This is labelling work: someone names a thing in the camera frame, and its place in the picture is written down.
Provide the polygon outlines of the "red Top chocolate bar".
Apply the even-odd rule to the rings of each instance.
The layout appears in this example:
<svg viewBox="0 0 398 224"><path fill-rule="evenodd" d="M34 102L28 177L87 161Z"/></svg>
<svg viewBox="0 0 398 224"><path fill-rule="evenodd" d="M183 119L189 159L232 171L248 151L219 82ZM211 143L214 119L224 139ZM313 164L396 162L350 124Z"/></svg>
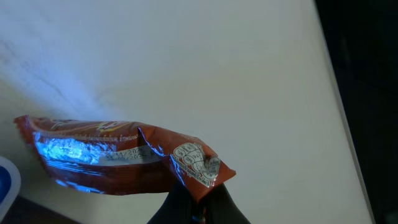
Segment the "red Top chocolate bar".
<svg viewBox="0 0 398 224"><path fill-rule="evenodd" d="M181 183L200 201L235 175L202 140L158 126L28 115L14 123L46 173L83 192L162 193Z"/></svg>

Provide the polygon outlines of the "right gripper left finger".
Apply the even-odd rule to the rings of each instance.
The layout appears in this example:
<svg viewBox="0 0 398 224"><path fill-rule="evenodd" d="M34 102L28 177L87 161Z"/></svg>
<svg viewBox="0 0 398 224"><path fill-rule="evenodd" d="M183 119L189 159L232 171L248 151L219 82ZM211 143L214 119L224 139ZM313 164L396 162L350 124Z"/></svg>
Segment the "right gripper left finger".
<svg viewBox="0 0 398 224"><path fill-rule="evenodd" d="M197 203L187 188L177 182L148 224L198 224Z"/></svg>

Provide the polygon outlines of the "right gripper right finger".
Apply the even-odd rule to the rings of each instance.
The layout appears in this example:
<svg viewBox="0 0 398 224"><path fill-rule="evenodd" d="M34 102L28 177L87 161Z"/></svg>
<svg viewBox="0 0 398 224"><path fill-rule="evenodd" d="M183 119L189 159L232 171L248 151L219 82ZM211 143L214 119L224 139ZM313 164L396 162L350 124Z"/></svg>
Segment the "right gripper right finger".
<svg viewBox="0 0 398 224"><path fill-rule="evenodd" d="M206 224L250 224L231 198L225 184L211 190L204 198Z"/></svg>

